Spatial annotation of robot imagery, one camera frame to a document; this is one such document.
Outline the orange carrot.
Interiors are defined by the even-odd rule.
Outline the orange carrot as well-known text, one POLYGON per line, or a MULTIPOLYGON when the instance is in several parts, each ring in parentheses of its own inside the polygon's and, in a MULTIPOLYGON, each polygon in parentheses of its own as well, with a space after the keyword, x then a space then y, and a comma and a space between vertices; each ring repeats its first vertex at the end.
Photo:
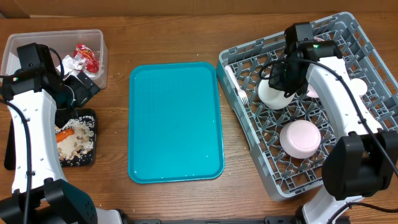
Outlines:
POLYGON ((59 133, 57 133, 57 134, 55 135, 57 143, 60 143, 60 142, 62 142, 63 140, 65 140, 66 138, 68 138, 69 136, 74 135, 74 133, 75 133, 75 132, 74 132, 74 130, 73 130, 72 128, 69 128, 69 129, 65 129, 65 130, 63 130, 63 131, 60 131, 59 133))

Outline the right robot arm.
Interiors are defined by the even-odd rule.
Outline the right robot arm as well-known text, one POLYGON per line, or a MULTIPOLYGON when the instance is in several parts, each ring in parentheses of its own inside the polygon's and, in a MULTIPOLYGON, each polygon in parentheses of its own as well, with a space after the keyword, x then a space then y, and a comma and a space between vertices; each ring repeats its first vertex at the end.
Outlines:
POLYGON ((388 213, 362 199, 388 188, 397 174, 397 131, 381 124, 352 90, 343 54, 333 40, 316 41, 309 22, 286 28, 285 57, 269 62, 269 86, 288 98, 311 86, 336 139, 322 164, 323 187, 291 223, 333 223, 353 205, 388 213))

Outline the pink bowl with peanuts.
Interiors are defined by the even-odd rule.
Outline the pink bowl with peanuts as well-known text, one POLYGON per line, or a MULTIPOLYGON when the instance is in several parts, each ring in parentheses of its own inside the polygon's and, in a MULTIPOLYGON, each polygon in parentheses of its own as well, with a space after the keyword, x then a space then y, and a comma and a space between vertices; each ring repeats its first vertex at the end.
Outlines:
POLYGON ((279 137, 282 149, 291 157, 306 159, 313 156, 321 142, 319 129, 306 120, 296 120, 286 124, 279 137))

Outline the pink round plate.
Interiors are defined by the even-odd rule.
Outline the pink round plate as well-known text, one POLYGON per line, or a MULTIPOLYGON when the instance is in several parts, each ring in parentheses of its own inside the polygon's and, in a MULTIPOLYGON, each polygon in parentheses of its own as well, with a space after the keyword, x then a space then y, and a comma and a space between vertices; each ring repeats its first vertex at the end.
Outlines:
MULTIPOLYGON (((321 39, 319 37, 314 37, 314 39, 316 42, 323 41, 323 39, 321 39)), ((318 94, 316 93, 316 91, 310 84, 308 84, 308 87, 307 87, 307 96, 311 97, 311 98, 318 98, 318 94)))

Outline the white plastic fork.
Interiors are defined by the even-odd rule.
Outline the white plastic fork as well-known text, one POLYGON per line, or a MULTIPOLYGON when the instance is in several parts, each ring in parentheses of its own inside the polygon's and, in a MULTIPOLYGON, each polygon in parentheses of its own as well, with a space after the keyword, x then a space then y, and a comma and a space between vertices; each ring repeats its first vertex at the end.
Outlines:
POLYGON ((240 97, 242 103, 244 105, 249 105, 249 100, 247 97, 246 92, 239 86, 239 83, 234 75, 234 72, 232 71, 232 68, 227 65, 224 67, 224 69, 226 70, 227 75, 230 77, 230 79, 232 79, 233 85, 235 87, 236 93, 238 94, 238 96, 240 97))

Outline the white paper cup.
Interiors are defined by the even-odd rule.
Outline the white paper cup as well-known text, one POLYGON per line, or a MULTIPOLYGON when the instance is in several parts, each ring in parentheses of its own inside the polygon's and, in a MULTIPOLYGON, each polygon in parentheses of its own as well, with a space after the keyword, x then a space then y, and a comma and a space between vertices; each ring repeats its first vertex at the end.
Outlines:
POLYGON ((365 83, 365 81, 363 81, 360 78, 351 79, 349 82, 349 87, 350 87, 350 90, 355 95, 358 95, 359 97, 363 97, 366 94, 366 92, 368 91, 367 84, 365 83))

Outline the white bowl with rice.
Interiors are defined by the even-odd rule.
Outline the white bowl with rice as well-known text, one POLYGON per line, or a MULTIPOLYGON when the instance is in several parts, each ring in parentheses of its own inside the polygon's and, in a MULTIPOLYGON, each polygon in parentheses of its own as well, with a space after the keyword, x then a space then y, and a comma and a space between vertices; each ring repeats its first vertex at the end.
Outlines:
POLYGON ((259 82, 258 88, 258 97, 259 99, 269 108, 272 110, 279 110, 285 108, 289 105, 294 95, 290 95, 288 98, 284 96, 285 92, 276 90, 269 86, 268 80, 261 80, 259 82))

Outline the red snack wrapper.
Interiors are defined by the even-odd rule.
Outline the red snack wrapper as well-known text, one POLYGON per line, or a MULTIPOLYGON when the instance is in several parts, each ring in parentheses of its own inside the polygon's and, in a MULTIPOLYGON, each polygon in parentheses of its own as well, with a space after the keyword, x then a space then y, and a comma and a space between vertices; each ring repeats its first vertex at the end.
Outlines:
POLYGON ((97 73, 99 71, 99 60, 96 58, 93 51, 86 45, 78 44, 75 48, 73 59, 82 66, 82 69, 97 73))

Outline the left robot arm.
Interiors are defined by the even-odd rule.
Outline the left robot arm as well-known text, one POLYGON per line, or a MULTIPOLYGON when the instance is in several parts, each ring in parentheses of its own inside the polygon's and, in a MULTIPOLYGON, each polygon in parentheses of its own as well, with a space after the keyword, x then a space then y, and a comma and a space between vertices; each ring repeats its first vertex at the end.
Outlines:
POLYGON ((14 130, 12 195, 1 200, 5 223, 130 223, 121 210, 96 208, 91 197, 69 184, 58 158, 55 127, 61 110, 74 108, 75 93, 57 72, 54 49, 35 42, 17 48, 21 68, 2 76, 1 103, 14 130))

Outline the white tissue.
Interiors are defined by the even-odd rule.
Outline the white tissue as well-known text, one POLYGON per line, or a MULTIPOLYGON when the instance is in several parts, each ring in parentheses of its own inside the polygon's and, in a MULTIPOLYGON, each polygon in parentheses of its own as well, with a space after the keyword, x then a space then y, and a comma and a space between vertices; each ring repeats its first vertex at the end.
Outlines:
POLYGON ((90 58, 83 58, 80 56, 71 57, 67 55, 62 60, 62 65, 64 69, 64 74, 66 77, 68 76, 77 76, 80 72, 83 72, 90 78, 96 76, 99 71, 99 66, 96 63, 96 60, 92 60, 90 58))

